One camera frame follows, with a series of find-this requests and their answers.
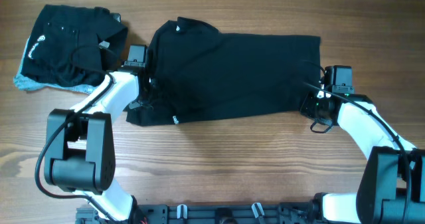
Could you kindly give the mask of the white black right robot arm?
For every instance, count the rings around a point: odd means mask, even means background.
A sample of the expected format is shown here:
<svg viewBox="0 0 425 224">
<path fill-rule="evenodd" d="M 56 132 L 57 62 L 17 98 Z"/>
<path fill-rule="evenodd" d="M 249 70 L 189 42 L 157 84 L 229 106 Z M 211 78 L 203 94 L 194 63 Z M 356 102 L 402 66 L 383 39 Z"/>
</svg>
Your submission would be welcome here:
<svg viewBox="0 0 425 224">
<path fill-rule="evenodd" d="M 308 219 L 324 223 L 423 223 L 424 150 L 398 135 L 359 94 L 309 93 L 300 112 L 315 124 L 340 127 L 367 164 L 354 193 L 319 193 Z"/>
</svg>

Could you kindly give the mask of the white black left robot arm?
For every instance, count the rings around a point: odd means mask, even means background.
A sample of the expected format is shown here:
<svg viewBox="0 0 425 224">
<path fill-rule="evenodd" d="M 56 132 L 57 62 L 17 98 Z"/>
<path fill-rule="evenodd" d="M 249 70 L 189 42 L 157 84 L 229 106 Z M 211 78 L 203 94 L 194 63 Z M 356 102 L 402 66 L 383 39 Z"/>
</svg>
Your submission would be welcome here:
<svg viewBox="0 0 425 224">
<path fill-rule="evenodd" d="M 114 177 L 116 155 L 112 124 L 126 109 L 140 107 L 140 78 L 145 63 L 131 60 L 114 72 L 81 103 L 48 116 L 46 146 L 39 156 L 36 178 L 63 190 L 63 199 L 81 198 L 102 223 L 144 223 L 135 197 Z"/>
</svg>

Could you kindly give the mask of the black t-shirt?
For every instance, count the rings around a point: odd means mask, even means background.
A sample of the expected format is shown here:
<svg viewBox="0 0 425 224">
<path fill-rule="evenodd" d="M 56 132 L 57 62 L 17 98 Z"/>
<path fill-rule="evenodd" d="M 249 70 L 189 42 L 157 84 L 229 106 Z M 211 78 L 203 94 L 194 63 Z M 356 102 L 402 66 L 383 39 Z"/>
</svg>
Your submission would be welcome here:
<svg viewBox="0 0 425 224">
<path fill-rule="evenodd" d="M 320 78 L 321 39 L 222 33 L 179 17 L 154 34 L 147 53 L 149 107 L 129 110 L 138 126 L 241 118 L 299 110 Z"/>
</svg>

